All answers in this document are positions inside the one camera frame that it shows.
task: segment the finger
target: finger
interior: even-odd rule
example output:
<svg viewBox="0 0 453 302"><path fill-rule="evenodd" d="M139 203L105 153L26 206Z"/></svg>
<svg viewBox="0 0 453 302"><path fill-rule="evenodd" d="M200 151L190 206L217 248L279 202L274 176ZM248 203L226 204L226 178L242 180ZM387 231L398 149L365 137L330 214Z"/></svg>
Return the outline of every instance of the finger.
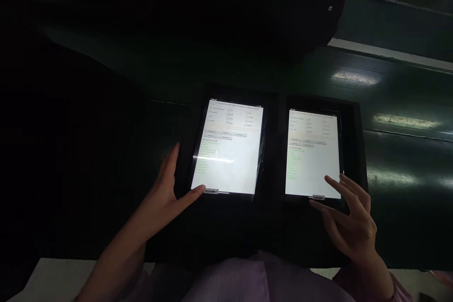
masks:
<svg viewBox="0 0 453 302"><path fill-rule="evenodd" d="M179 200L177 200L175 202L176 213L179 215L181 212L187 209L189 205L195 202L203 194L204 190L206 190L206 186L199 185L186 193L184 197L181 197Z"/></svg>
<svg viewBox="0 0 453 302"><path fill-rule="evenodd" d="M344 226L346 229L351 230L353 228L353 222L349 218L349 216L339 212L338 210L335 210L334 208L328 207L324 204L318 203L317 201L310 201L310 205L314 207L316 210L321 211L323 209L326 209L332 218L337 222L338 224Z"/></svg>
<svg viewBox="0 0 453 302"><path fill-rule="evenodd" d="M165 178L173 178L176 170L176 161L178 160L179 154L179 143L176 143L175 147L168 156L168 162L164 169Z"/></svg>
<svg viewBox="0 0 453 302"><path fill-rule="evenodd" d="M330 215L329 211L327 209L322 209L321 213L322 219L324 220L324 227L326 228L326 231L330 239L332 240L332 243L339 251L348 256L349 247L346 241L341 236L340 232L338 231L336 223L332 216Z"/></svg>
<svg viewBox="0 0 453 302"><path fill-rule="evenodd" d="M345 188L343 185L338 183L336 180L330 178L329 176L325 176L324 179L331 187L337 190L340 193L340 195L344 197L344 199L346 199L346 202L348 203L349 209L351 211L363 210L363 205L360 202L359 197L354 192Z"/></svg>
<svg viewBox="0 0 453 302"><path fill-rule="evenodd" d="M358 185L352 179L346 177L343 174L340 174L340 183L345 183L351 191L353 191L358 197L360 202L362 203L365 210L370 213L371 212L371 197L369 196L368 192L366 192L360 185Z"/></svg>

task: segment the dark green table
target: dark green table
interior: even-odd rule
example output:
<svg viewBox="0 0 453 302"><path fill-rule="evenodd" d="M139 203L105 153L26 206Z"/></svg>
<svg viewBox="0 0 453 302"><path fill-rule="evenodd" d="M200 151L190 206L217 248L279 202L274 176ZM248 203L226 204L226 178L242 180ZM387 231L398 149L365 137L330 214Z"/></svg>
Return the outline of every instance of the dark green table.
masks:
<svg viewBox="0 0 453 302"><path fill-rule="evenodd" d="M66 249L60 256L78 253L80 258L93 258L100 253L151 186L160 159L181 138L194 88L214 81L359 102L379 252L392 268L453 268L447 238L453 220L451 74L329 47L319 48L299 65L288 65L239 50L150 38L134 31L121 36L80 27L46 32L54 41L107 65L153 100L139 109L116 108L119 117L109 113L116 129L98 132L96 152L99 159L107 155L108 161L89 171L90 199L94 210L106 195L112 195L115 204L105 204L99 219L87 215L85 224L68 228L74 235L68 249L74 252ZM75 181L74 190L85 183ZM319 257L303 253L301 245L316 248L310 233L297 228L303 222L288 224L292 231L280 238L278 249L301 265L329 266L328 260L312 261L321 258L322 248ZM98 238L93 241L88 236L94 233ZM90 249L91 255L81 249Z"/></svg>

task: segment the person's right hand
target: person's right hand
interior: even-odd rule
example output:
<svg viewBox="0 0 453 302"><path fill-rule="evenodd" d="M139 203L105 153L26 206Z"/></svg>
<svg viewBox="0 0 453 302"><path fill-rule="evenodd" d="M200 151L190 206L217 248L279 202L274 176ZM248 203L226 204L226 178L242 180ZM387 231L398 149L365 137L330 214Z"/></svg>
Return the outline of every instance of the person's right hand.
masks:
<svg viewBox="0 0 453 302"><path fill-rule="evenodd" d="M337 249L354 263L364 265L377 256L375 250L377 227L370 215L370 196L343 174L340 174L340 182L329 176L324 178L346 199L351 213L347 216L313 200L310 204L321 211L327 233Z"/></svg>

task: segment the button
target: button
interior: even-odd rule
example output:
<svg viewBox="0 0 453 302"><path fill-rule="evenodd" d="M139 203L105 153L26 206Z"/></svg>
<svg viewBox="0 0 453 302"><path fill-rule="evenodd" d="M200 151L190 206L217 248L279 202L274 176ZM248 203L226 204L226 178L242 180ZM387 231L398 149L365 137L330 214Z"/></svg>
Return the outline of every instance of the button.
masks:
<svg viewBox="0 0 453 302"><path fill-rule="evenodd" d="M216 134L210 134L210 133L204 133L203 137L205 137L205 138L216 138L217 139L217 135Z"/></svg>

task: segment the wrist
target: wrist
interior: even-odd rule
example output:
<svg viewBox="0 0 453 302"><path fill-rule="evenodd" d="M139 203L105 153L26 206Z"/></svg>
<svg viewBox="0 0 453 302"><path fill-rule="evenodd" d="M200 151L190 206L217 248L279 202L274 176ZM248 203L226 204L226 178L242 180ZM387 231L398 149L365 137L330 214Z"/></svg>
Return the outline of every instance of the wrist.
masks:
<svg viewBox="0 0 453 302"><path fill-rule="evenodd" d="M359 258L354 259L353 263L360 271L369 271L373 270L373 268L382 261L383 260L379 256L376 249L373 249Z"/></svg>

